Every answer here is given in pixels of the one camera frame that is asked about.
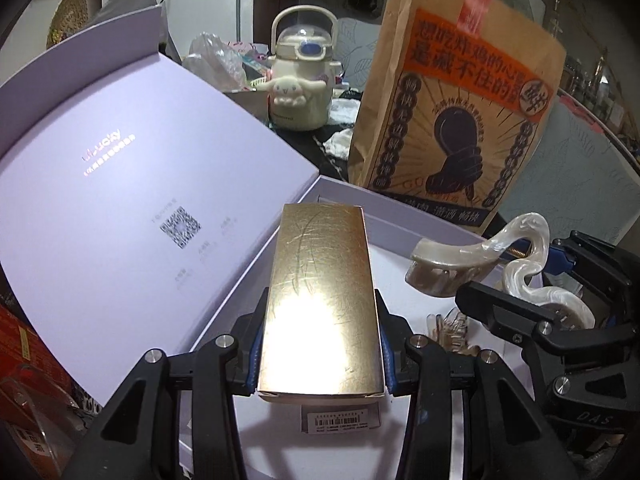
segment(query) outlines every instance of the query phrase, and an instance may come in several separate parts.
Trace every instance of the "white cloth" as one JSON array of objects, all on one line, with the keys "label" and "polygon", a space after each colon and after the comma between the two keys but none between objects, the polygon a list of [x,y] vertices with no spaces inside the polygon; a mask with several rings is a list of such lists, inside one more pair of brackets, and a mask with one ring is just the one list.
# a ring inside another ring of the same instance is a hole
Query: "white cloth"
[{"label": "white cloth", "polygon": [[327,124],[354,124],[360,110],[356,99],[332,99]]},{"label": "white cloth", "polygon": [[322,143],[325,153],[341,160],[347,160],[349,158],[351,137],[353,137],[352,128],[345,128],[340,132],[335,132],[330,139]]}]

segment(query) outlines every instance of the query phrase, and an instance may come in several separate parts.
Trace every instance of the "orange label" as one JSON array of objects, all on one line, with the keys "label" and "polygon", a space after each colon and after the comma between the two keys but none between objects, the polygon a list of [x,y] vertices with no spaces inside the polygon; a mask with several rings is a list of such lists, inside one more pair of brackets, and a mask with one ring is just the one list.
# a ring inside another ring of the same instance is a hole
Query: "orange label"
[{"label": "orange label", "polygon": [[458,16],[458,30],[477,37],[491,0],[465,0]]},{"label": "orange label", "polygon": [[439,16],[416,11],[405,72],[434,77],[500,104],[538,123],[549,86],[522,63]]}]

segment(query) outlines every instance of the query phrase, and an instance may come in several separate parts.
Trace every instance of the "open box lid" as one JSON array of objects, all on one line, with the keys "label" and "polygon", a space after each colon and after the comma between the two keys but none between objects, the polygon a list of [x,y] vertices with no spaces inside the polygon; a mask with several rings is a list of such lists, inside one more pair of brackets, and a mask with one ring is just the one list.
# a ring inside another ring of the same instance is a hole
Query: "open box lid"
[{"label": "open box lid", "polygon": [[105,403],[187,351],[318,170],[158,54],[159,7],[88,28],[0,87],[0,262],[53,355]]}]

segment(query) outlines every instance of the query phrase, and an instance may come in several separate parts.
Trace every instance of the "white box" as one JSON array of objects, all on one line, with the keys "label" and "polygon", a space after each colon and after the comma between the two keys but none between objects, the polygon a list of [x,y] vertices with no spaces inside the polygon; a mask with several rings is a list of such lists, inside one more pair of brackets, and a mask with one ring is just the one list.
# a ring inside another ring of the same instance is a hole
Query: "white box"
[{"label": "white box", "polygon": [[[415,332],[426,331],[428,314],[452,309],[453,298],[404,282],[408,258],[421,237],[466,245],[478,236],[318,177],[273,132],[160,56],[159,23],[158,7],[101,23],[0,87],[2,266],[44,342],[98,402],[147,349],[197,349],[255,308],[287,202],[363,208],[374,283]],[[168,237],[161,226],[180,206],[197,229],[180,214],[180,232]],[[516,347],[478,323],[470,339],[526,382]],[[299,410],[257,396],[236,407],[251,478],[395,475],[408,399],[387,396],[380,428],[341,435],[302,435]],[[181,406],[185,431],[189,408]],[[189,451],[185,434],[185,465]]]},{"label": "white box", "polygon": [[[454,244],[476,243],[481,238],[444,220],[369,190],[320,176],[300,202],[335,202],[363,208],[374,285],[392,314],[406,318],[416,333],[426,332],[428,314],[446,315],[454,298],[431,298],[404,282],[411,251],[422,237]],[[238,316],[252,312],[265,286],[269,285],[276,232],[260,250],[228,297],[209,321],[192,350],[229,332]],[[500,280],[501,267],[484,280]],[[542,286],[539,276],[535,286]],[[497,351],[525,386],[530,389],[529,369],[520,349],[491,335],[470,320],[470,344]],[[180,414],[180,463],[191,469],[190,392],[183,394]],[[462,478],[463,427],[460,394],[452,395],[454,447],[451,479]],[[235,397],[236,419],[250,480],[265,478],[395,478],[409,398],[386,394],[380,405],[381,426],[350,434],[305,434],[300,429],[300,407],[275,404],[257,395]]]}]

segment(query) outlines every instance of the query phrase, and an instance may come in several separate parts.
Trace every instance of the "woven straw hat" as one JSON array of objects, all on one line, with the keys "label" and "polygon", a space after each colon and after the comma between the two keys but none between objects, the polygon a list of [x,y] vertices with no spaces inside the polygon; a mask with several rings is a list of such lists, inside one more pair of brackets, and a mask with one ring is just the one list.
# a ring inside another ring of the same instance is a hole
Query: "woven straw hat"
[{"label": "woven straw hat", "polygon": [[47,34],[47,48],[51,48],[60,41],[66,40],[83,28],[89,21],[86,0],[61,0],[58,4],[49,33]]}]

